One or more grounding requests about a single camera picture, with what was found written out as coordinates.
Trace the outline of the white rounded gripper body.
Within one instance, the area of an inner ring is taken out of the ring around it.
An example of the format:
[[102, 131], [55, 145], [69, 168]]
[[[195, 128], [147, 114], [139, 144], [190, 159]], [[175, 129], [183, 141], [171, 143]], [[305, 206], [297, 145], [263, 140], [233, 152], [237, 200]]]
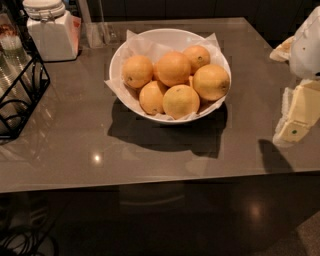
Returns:
[[289, 66], [301, 79], [320, 79], [320, 6], [296, 31], [291, 44]]

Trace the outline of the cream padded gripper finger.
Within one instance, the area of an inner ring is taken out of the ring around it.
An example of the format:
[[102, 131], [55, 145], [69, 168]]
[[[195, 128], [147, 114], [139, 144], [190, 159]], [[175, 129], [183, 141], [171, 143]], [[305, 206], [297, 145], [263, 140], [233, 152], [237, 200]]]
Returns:
[[291, 45], [294, 37], [291, 36], [279, 44], [275, 49], [272, 50], [269, 57], [278, 62], [288, 61], [290, 58]]
[[289, 147], [301, 141], [320, 119], [320, 81], [303, 79], [294, 89], [286, 88], [281, 114], [273, 143]]

